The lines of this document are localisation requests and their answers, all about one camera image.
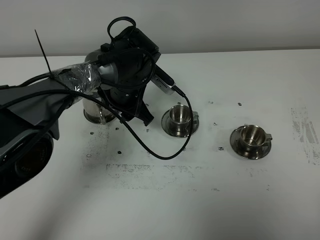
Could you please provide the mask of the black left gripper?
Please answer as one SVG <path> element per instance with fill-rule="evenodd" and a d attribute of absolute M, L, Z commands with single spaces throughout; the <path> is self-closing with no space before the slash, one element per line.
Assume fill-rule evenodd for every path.
<path fill-rule="evenodd" d="M 155 74 L 159 47 L 135 26 L 126 27 L 111 43 L 100 46 L 101 81 L 111 87 L 106 99 L 124 118 L 138 118 L 148 126 L 154 116 L 143 101 Z"/>

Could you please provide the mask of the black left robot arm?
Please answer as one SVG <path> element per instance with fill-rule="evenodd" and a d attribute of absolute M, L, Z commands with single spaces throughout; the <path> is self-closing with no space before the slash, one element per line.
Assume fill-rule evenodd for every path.
<path fill-rule="evenodd" d="M 153 116 L 143 102 L 156 74 L 158 46 L 134 26 L 89 53 L 83 63 L 0 88 L 0 195 L 16 190 L 48 164 L 58 120 L 80 99 L 103 103 L 122 121 Z"/>

